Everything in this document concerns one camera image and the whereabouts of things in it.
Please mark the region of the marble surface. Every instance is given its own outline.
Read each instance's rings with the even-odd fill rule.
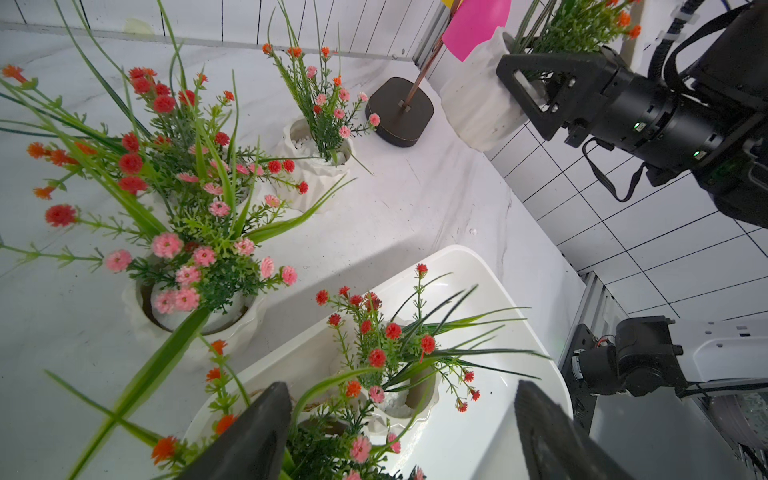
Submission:
[[[0,31],[0,64],[12,63],[39,77],[50,95],[64,95],[71,111],[88,112],[90,124],[105,122],[116,133],[127,120],[111,103],[66,37]],[[85,51],[121,88],[92,45]],[[154,68],[167,81],[171,49],[139,41],[104,40],[104,48],[126,68]],[[205,65],[210,79],[204,99],[231,89],[236,69],[240,96],[240,144],[272,147],[284,124],[299,113],[278,73],[259,51],[188,47],[188,72]],[[373,93],[392,76],[415,78],[414,65],[401,61],[345,58],[343,79],[352,92]],[[559,356],[574,320],[584,285],[482,153],[453,133],[428,85],[435,116],[422,139],[409,149],[377,136],[356,140],[359,158],[374,173],[353,165],[357,180],[336,206],[300,228],[268,241],[262,249],[277,264],[296,267],[299,282],[270,294],[266,318],[253,342],[233,358],[240,370],[319,321],[325,310],[314,303],[322,288],[371,288],[441,248],[458,243],[477,252],[514,301],[530,306],[528,317],[545,348]],[[0,118],[33,120],[10,102]],[[76,253],[93,247],[112,251],[123,244],[90,230],[53,230],[43,221],[50,203],[31,195],[58,168],[25,153],[29,137],[0,133],[4,172],[0,176],[0,233],[6,243],[34,241],[46,251],[62,246]],[[74,181],[56,203],[110,215],[117,208],[97,184]],[[143,351],[124,318],[120,292],[126,276],[85,265],[58,270],[52,262],[15,266],[0,251],[0,471],[3,478],[61,478],[102,418],[58,388],[42,372],[51,369],[99,402],[110,405],[141,367]],[[204,372],[174,371],[132,417],[166,435],[181,435],[206,399]],[[82,478],[151,478],[156,475],[145,445],[117,430]]]

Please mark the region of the pink paper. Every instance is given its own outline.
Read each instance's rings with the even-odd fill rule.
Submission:
[[[460,61],[472,50],[490,40],[496,27],[507,25],[511,0],[464,0],[456,10],[442,41]]]

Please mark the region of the black round base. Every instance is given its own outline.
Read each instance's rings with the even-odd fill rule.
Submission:
[[[418,89],[407,108],[402,103],[408,97],[413,83],[404,78],[392,77],[381,86],[368,100],[366,116],[377,113],[381,123],[376,127],[387,143],[397,147],[412,147],[426,128],[435,107],[427,94]]]

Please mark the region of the white tray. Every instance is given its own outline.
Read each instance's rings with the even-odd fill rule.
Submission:
[[[422,263],[429,268],[427,280],[453,272],[426,289],[423,298],[427,302],[427,311],[453,293],[468,289],[475,283],[479,288],[452,314],[451,319],[516,306],[485,261],[466,247],[446,247],[427,257]],[[414,285],[414,267],[410,267],[372,289],[383,301],[381,312],[384,317],[394,314],[413,292]],[[350,287],[353,293],[364,293],[356,290],[355,286]],[[410,319],[414,310],[412,305],[408,305],[400,311],[398,317]],[[526,310],[509,310],[486,317],[483,321],[523,317],[525,312]],[[326,320],[327,316],[324,316],[315,326],[242,371],[239,377],[246,390],[253,392],[266,388],[272,382],[283,381],[288,384],[291,396],[297,399],[310,386],[335,373],[332,371],[332,365],[338,356],[338,350],[333,342],[333,330],[327,326]],[[458,329],[440,335],[437,340],[441,346],[453,346],[464,339],[477,336],[483,329],[491,329],[497,325]],[[546,353],[528,322],[509,322],[505,325],[506,327],[496,332],[496,337],[484,343],[483,347],[535,349]],[[517,353],[473,356],[470,360],[541,378],[535,380],[541,389],[559,404],[569,417],[573,416],[568,390],[557,366],[551,360]],[[486,465],[483,473],[476,471],[486,449],[493,441],[497,444],[503,442],[508,448],[505,449],[504,455],[493,455],[492,460],[488,458],[484,463],[488,464],[490,461],[493,464],[492,470],[503,473],[503,478],[527,478],[528,470],[520,448],[517,428],[511,425],[515,421],[513,402],[519,379],[520,377],[507,373],[475,369],[473,385],[480,390],[481,398],[477,402],[470,401],[466,413],[456,411],[455,397],[446,393],[445,385],[440,384],[440,399],[429,418],[415,424],[402,438],[402,452],[400,455],[389,455],[387,470],[391,473],[401,470],[407,476],[413,466],[418,465],[428,477],[434,479],[472,478],[475,473],[478,478],[485,477],[491,465]],[[237,389],[233,382],[229,387],[233,391]],[[195,416],[185,438],[195,440],[202,435],[208,435],[213,421],[206,404]],[[383,443],[383,438],[373,436],[371,440],[374,444]]]

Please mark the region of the cable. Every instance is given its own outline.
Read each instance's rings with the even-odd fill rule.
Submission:
[[[704,0],[687,0],[683,6],[680,7],[680,13],[693,15],[703,2]],[[685,24],[686,22],[684,20],[675,18],[672,21],[672,25],[670,25],[669,30],[667,30],[667,34],[677,37],[683,30]],[[659,45],[657,45],[656,49],[654,50],[654,56],[650,59],[650,65],[648,65],[649,79],[661,79],[661,72],[664,70],[664,61],[667,60],[667,55],[669,55],[670,48],[672,47],[673,43],[674,40],[664,39],[659,43]]]

